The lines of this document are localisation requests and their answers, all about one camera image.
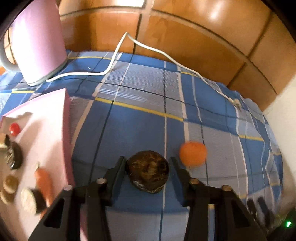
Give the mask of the wooden panel cabinet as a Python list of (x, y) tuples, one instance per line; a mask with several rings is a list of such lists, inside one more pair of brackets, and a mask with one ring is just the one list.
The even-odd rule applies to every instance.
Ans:
[(66, 48), (112, 51), (125, 32), (266, 109), (295, 79), (295, 31), (271, 1), (57, 1)]

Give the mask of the cut cylinder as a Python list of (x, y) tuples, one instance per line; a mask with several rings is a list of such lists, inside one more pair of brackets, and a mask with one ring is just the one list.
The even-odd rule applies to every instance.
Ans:
[(8, 150), (10, 143), (10, 137), (5, 133), (0, 133), (0, 151)]

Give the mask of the pink electric kettle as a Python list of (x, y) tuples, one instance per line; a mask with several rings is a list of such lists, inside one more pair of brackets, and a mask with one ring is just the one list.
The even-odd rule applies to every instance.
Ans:
[(16, 63), (9, 61), (1, 40), (1, 64), (20, 72), (30, 86), (57, 74), (67, 62), (66, 47), (56, 1), (32, 1), (13, 21), (11, 48)]

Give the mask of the small beige ball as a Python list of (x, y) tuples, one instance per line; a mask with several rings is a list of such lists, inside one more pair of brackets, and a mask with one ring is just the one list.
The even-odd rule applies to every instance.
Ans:
[(3, 188), (9, 194), (14, 194), (18, 188), (19, 180), (13, 175), (8, 175), (3, 181)]
[(9, 205), (14, 201), (14, 195), (6, 192), (4, 189), (1, 190), (0, 197), (5, 205)]

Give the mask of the small orange carrot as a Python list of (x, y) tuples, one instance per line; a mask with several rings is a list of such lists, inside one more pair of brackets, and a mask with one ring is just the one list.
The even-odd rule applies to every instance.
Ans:
[(40, 165), (36, 166), (34, 175), (36, 180), (36, 186), (41, 192), (46, 202), (46, 206), (50, 207), (54, 201), (52, 179), (49, 173), (46, 171), (46, 169), (40, 167)]

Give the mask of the pink shallow tray box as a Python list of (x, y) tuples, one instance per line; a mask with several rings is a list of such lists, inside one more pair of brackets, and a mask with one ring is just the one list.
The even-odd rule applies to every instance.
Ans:
[(11, 139), (19, 144), (23, 153), (23, 163), (17, 170), (10, 170), (1, 162), (1, 180), (11, 174), (19, 181), (14, 202), (1, 203), (1, 218), (13, 240), (28, 240), (40, 220), (39, 215), (24, 211), (20, 197), (23, 188), (35, 188), (34, 172), (38, 165), (45, 168), (52, 179), (53, 196), (67, 184), (74, 183), (69, 115), (70, 97), (66, 89), (43, 94), (4, 114), (1, 132), (7, 133), (10, 124), (17, 122), (21, 132)]

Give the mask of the red cherry tomato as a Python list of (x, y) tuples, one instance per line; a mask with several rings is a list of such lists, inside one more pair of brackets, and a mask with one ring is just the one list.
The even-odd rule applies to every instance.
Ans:
[(9, 132), (10, 132), (10, 135), (12, 135), (13, 137), (16, 137), (21, 132), (21, 128), (19, 124), (11, 123), (9, 126)]

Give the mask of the dark cylinder beige top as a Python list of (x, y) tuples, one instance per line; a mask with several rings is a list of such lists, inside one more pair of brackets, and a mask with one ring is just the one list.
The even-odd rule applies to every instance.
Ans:
[(31, 215), (40, 214), (44, 211), (46, 206), (46, 201), (37, 189), (23, 188), (21, 191), (21, 205), (27, 213)]

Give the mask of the dark brown fruit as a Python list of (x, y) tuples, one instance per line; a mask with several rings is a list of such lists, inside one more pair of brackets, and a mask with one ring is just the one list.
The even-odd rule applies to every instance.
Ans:
[(168, 161), (151, 150), (140, 151), (131, 156), (126, 162), (125, 170), (135, 188), (150, 194), (163, 190), (170, 173)]
[(11, 170), (16, 170), (23, 163), (22, 149), (16, 142), (12, 142), (6, 155), (6, 164)]

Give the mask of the blue plaid tablecloth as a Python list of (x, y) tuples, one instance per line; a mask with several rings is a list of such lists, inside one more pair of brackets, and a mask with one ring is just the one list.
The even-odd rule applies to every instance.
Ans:
[[(111, 61), (109, 52), (71, 52), (52, 82), (29, 86), (21, 73), (1, 76), (1, 122), (8, 111), (60, 89), (70, 97), (74, 183), (66, 186), (86, 186), (119, 157), (151, 150), (168, 163), (176, 158), (207, 186), (229, 185), (246, 207), (253, 199), (260, 221), (258, 197), (278, 212), (283, 163), (273, 132), (253, 101), (224, 84), (154, 58), (118, 54)], [(203, 165), (183, 165), (185, 142), (206, 146)], [(125, 170), (119, 195), (106, 208), (111, 240), (185, 240), (189, 211), (178, 202), (170, 173), (163, 190), (150, 194), (135, 188)]]

